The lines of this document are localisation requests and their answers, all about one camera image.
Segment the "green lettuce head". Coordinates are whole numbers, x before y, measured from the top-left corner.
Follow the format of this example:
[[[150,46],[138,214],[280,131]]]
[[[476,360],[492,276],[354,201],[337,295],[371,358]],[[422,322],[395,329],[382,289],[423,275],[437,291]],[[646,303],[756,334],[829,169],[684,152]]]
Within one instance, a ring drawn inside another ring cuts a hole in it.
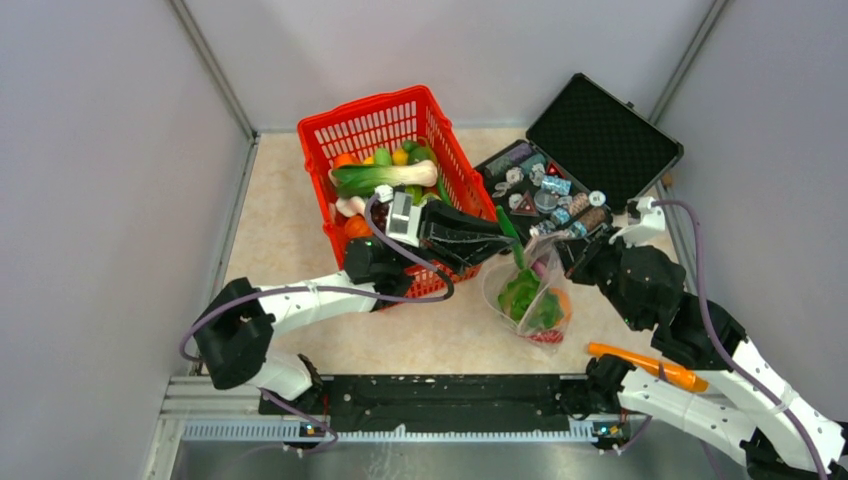
[[[544,288],[531,269],[520,270],[496,297],[499,310],[517,326],[521,334],[553,330],[562,315],[558,297]]]

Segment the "clear zip top bag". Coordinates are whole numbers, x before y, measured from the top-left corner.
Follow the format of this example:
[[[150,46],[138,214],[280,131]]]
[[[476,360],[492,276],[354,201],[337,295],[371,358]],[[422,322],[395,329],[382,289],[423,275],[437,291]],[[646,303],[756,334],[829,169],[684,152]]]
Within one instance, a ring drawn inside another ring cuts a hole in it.
[[[564,233],[532,238],[514,259],[484,269],[482,294],[492,315],[517,337],[547,352],[563,343],[573,317],[565,262],[557,249]]]

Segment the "red chili pepper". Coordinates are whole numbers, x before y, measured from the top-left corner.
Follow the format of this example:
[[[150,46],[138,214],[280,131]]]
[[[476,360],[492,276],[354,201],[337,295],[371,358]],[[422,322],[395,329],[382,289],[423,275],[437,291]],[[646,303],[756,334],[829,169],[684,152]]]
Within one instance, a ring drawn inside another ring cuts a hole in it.
[[[558,345],[564,340],[564,333],[560,330],[547,330],[529,335],[527,339],[544,345]]]

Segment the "pink purple onion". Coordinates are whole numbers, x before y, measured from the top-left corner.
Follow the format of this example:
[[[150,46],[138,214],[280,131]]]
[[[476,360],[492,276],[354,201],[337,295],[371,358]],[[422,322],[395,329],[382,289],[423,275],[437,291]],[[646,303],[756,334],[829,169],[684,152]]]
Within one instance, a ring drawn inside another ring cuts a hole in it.
[[[533,272],[539,279],[544,279],[548,276],[549,268],[548,262],[543,259],[537,259],[533,262],[531,266]]]

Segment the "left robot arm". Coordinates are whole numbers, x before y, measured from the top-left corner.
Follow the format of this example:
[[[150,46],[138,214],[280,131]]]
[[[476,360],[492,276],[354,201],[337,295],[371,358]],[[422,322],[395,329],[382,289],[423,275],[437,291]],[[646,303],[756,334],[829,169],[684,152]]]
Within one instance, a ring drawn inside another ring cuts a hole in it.
[[[195,342],[213,387],[270,391],[297,413],[319,404],[320,376],[302,354],[275,354],[272,341],[290,331],[397,304],[450,299],[453,277],[519,247],[507,223],[466,214],[443,201],[416,206],[398,194],[365,205],[368,237],[348,242],[340,271],[281,286],[230,281],[180,342]]]

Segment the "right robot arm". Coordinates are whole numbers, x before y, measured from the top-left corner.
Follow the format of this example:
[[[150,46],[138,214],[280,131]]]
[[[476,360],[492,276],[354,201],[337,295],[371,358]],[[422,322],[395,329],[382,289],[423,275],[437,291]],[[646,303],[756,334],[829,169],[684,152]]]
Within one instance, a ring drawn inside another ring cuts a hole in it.
[[[791,393],[745,329],[720,305],[684,288],[685,269],[617,230],[559,240],[576,284],[595,286],[634,331],[723,396],[714,402],[613,353],[592,359],[586,397],[600,412],[643,413],[721,450],[754,479],[843,479],[847,426]]]

